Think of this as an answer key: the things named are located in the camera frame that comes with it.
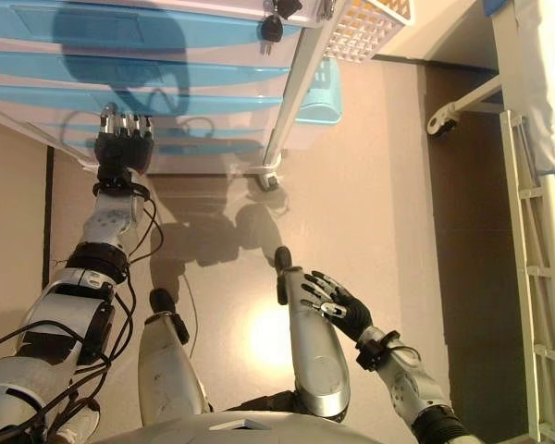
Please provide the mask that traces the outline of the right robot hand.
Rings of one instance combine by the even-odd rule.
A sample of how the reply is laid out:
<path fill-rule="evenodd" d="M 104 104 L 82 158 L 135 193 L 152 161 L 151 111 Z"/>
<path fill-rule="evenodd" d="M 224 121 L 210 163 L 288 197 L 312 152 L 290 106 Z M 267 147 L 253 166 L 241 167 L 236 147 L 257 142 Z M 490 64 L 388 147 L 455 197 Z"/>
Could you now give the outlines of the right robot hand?
<path fill-rule="evenodd" d="M 313 270 L 304 275 L 301 288 L 309 294 L 301 303 L 316 310 L 354 342 L 372 326 L 367 307 L 333 277 Z"/>

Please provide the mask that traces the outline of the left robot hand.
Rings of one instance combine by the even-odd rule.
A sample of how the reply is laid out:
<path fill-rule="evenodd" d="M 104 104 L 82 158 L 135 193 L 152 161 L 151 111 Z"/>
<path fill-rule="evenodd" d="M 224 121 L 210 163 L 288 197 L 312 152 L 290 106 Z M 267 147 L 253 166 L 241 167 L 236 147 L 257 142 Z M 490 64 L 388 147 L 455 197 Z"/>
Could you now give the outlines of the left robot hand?
<path fill-rule="evenodd" d="M 94 143 L 100 166 L 119 165 L 143 175 L 149 168 L 153 151 L 151 116 L 119 114 L 115 103 L 105 105 Z"/>

